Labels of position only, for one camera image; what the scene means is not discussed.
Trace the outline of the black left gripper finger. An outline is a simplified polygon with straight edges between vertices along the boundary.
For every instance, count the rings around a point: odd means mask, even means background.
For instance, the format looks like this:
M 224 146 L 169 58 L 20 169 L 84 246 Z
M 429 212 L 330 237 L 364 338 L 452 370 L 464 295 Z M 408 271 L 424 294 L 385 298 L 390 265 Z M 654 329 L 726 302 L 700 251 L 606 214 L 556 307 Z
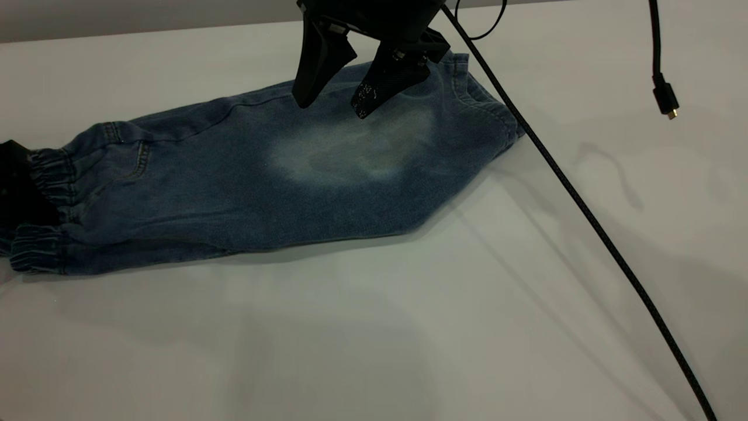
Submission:
M 14 140 L 1 145 L 1 224 L 13 233 L 19 226 L 58 226 L 58 209 L 32 178 L 32 155 Z

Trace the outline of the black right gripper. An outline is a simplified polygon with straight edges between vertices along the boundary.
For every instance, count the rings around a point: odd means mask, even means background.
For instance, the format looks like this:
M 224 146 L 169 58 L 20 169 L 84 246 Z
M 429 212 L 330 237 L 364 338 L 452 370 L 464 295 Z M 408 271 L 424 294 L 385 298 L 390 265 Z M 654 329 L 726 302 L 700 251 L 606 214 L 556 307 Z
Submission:
M 430 24 L 444 1 L 298 1 L 303 15 L 303 42 L 292 95 L 302 108 L 357 53 L 348 42 L 355 32 L 381 42 L 351 105 L 367 118 L 402 91 L 424 82 L 427 62 L 441 61 L 451 48 Z

